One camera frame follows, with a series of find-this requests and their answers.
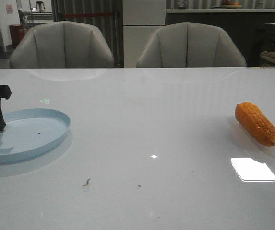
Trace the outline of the light blue round plate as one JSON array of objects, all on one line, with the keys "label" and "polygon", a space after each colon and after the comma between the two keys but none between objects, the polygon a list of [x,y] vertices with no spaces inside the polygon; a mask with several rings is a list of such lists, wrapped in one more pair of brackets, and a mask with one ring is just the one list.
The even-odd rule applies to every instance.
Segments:
[{"label": "light blue round plate", "polygon": [[49,152],[66,137],[70,118],[46,108],[18,110],[3,115],[0,131],[0,163],[25,161]]}]

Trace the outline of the orange plastic corn cob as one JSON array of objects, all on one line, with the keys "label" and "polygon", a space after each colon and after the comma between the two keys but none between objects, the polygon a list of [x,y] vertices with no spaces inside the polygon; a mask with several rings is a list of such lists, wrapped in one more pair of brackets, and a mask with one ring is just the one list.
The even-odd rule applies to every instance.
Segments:
[{"label": "orange plastic corn cob", "polygon": [[275,146],[275,126],[252,102],[242,102],[235,108],[235,118],[260,144]]}]

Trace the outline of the red bin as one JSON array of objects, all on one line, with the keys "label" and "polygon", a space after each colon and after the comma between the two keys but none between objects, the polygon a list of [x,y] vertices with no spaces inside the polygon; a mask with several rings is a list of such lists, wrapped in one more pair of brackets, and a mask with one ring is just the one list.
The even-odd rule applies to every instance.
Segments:
[{"label": "red bin", "polygon": [[12,46],[16,48],[24,37],[24,27],[22,25],[9,25],[9,30],[12,39]]}]

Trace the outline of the left beige upholstered chair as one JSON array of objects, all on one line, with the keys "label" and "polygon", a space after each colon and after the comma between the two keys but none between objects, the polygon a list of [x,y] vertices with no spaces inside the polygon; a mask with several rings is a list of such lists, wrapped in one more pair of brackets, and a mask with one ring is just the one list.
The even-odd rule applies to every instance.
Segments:
[{"label": "left beige upholstered chair", "polygon": [[112,68],[114,57],[99,28],[60,21],[30,29],[9,65],[15,69]]}]

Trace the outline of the beige upholstered chair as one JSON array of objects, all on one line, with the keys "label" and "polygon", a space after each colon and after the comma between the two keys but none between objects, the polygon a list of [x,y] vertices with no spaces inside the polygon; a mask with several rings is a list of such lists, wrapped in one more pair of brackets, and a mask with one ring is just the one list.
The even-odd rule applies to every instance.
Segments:
[{"label": "beige upholstered chair", "polygon": [[244,66],[244,56],[224,29],[190,22],[157,29],[136,63],[138,68]]},{"label": "beige upholstered chair", "polygon": [[60,21],[30,29],[9,65],[15,69],[112,68],[114,57],[99,28]]}]

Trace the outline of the red barrier belt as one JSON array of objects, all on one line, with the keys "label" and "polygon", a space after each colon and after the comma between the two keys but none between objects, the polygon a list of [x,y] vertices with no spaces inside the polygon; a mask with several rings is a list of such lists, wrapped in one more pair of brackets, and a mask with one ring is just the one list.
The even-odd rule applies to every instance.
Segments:
[{"label": "red barrier belt", "polygon": [[81,13],[81,14],[61,14],[62,18],[88,18],[88,17],[105,17],[113,16],[114,12],[104,13]]}]

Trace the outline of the white cabinet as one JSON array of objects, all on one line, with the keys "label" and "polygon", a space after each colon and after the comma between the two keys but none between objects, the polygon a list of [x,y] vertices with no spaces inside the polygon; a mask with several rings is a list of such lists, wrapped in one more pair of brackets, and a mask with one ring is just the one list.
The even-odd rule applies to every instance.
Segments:
[{"label": "white cabinet", "polygon": [[134,68],[151,34],[165,25],[166,1],[124,0],[122,6],[124,67]]}]

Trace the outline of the right beige upholstered chair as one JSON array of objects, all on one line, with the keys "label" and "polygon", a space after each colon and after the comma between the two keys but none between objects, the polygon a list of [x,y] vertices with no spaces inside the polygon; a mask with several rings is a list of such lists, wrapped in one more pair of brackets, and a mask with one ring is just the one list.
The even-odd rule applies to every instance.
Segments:
[{"label": "right beige upholstered chair", "polygon": [[244,56],[224,29],[190,22],[157,29],[136,63],[138,68],[244,66]]}]

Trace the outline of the fruit bowl on counter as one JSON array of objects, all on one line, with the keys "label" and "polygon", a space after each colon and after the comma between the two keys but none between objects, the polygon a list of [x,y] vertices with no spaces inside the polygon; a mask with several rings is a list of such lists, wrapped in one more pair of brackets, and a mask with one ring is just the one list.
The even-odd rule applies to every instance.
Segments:
[{"label": "fruit bowl on counter", "polygon": [[222,0],[221,6],[225,9],[239,9],[242,7],[238,2],[232,2],[230,0]]}]

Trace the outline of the dark counter with light top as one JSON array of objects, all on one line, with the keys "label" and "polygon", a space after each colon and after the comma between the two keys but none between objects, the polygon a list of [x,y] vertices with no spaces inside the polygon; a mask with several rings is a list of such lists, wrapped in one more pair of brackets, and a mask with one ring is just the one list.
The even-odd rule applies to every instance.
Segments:
[{"label": "dark counter with light top", "polygon": [[167,10],[166,24],[202,23],[224,29],[248,66],[262,63],[260,53],[275,51],[275,9]]}]

